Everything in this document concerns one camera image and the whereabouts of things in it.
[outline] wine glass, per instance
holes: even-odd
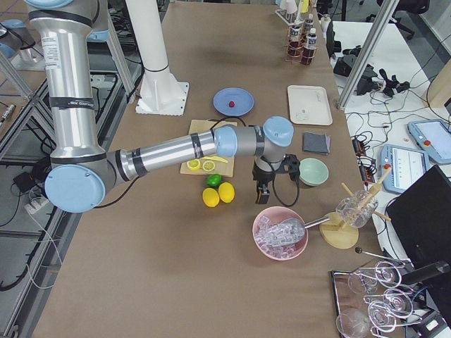
[[[380,261],[374,268],[375,276],[378,282],[384,287],[398,287],[401,284],[400,270],[389,261]]]
[[[373,269],[359,268],[347,278],[347,285],[355,294],[373,294],[378,288],[378,280]]]
[[[368,317],[374,327],[382,332],[393,332],[396,328],[396,317],[383,301],[372,301],[369,304]]]
[[[397,318],[407,319],[414,312],[414,304],[407,294],[400,289],[391,288],[384,292],[383,302]]]
[[[358,308],[346,308],[338,315],[338,332],[347,338],[364,338],[371,329],[368,315]]]

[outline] chair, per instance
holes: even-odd
[[[382,5],[383,0],[377,0],[378,5]],[[395,18],[395,14],[398,11],[405,11],[412,14],[423,14],[429,10],[429,3],[430,0],[400,0],[399,4],[396,6],[395,12],[393,13],[392,19],[395,21],[396,27],[399,30],[403,30],[409,35],[407,35],[406,39],[410,40],[412,37],[414,37],[415,32],[411,30],[410,28],[404,26],[401,24],[401,18]],[[376,14],[371,14],[370,16],[366,17],[366,21],[369,23],[372,18],[375,18]]]

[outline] monitor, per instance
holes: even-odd
[[[451,182],[433,166],[387,207],[401,244],[416,269],[451,264]],[[451,273],[426,280],[429,294],[451,324]]]

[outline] green lime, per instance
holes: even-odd
[[[213,174],[207,177],[206,184],[209,187],[216,188],[221,184],[221,181],[223,180],[222,176],[219,174]]]

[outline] lemon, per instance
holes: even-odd
[[[200,161],[199,160],[191,160],[186,163],[188,169],[195,171],[200,169]]]
[[[218,192],[213,188],[206,188],[204,192],[202,192],[202,199],[206,206],[210,208],[214,208],[219,204],[219,195]]]
[[[230,203],[235,198],[235,188],[229,182],[221,184],[218,190],[222,202]]]
[[[214,164],[214,162],[210,160],[206,160],[204,164],[202,164],[202,169],[204,169],[204,171],[207,171],[208,173],[210,171],[213,171],[215,167],[216,164]]]

